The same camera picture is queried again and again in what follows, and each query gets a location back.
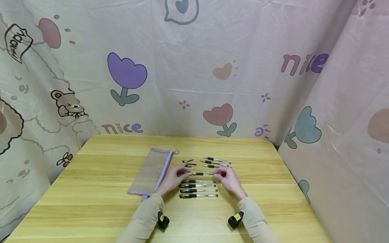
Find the cartoon bear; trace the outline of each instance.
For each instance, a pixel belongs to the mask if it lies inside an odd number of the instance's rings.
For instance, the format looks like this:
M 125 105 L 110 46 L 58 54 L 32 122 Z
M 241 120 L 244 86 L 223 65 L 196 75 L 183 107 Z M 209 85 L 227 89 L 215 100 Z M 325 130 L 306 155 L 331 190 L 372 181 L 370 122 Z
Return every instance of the cartoon bear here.
M 74 92 L 62 93 L 59 90 L 53 90 L 51 97 L 56 100 L 60 116 L 74 116 L 77 119 L 80 116 L 87 115 L 84 112 L 84 108 L 80 106 L 80 101 L 75 98 Z

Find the wooden table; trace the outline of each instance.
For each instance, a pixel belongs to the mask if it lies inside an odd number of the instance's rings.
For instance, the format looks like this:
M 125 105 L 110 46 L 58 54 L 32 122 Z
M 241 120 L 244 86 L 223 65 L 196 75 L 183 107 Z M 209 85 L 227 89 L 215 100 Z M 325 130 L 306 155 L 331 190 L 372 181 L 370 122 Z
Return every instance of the wooden table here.
M 126 192 L 150 148 L 180 151 L 171 165 L 202 156 L 222 158 L 260 205 L 283 243 L 331 242 L 273 145 L 266 140 L 97 135 L 91 138 L 60 177 L 11 234 L 6 243 L 113 243 L 140 204 Z M 210 172 L 196 166 L 192 172 Z M 165 232 L 156 227 L 148 242 L 252 242 L 243 225 L 231 230 L 227 219 L 237 200 L 221 184 L 218 198 L 165 196 L 170 218 Z

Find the fabric backdrop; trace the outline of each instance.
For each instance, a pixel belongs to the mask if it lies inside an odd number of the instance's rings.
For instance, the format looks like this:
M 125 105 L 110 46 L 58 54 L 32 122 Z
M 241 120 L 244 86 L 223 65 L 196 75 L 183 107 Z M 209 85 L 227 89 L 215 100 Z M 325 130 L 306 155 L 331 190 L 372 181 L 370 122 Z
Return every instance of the fabric backdrop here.
M 97 133 L 268 139 L 335 242 L 389 238 L 388 1 L 4 0 L 0 14 L 0 242 Z

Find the beige sleeve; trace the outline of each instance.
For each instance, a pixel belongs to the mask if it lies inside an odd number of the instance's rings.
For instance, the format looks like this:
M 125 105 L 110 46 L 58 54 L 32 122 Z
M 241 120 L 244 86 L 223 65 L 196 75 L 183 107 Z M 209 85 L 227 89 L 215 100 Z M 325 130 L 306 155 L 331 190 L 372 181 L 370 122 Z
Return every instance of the beige sleeve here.
M 143 201 L 131 218 L 130 223 L 115 243 L 144 243 L 150 237 L 158 221 L 158 212 L 164 203 L 160 195 L 153 193 Z
M 251 197 L 240 200 L 238 207 L 244 213 L 242 221 L 254 243 L 280 243 L 258 204 Z

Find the pencil case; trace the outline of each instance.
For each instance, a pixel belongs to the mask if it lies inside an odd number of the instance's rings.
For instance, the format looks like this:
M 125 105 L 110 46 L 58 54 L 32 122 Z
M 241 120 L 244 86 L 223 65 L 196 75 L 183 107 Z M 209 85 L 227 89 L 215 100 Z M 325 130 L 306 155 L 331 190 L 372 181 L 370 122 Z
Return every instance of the pencil case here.
M 161 184 L 172 161 L 171 150 L 152 148 L 143 161 L 128 194 L 141 195 L 141 202 L 147 199 Z

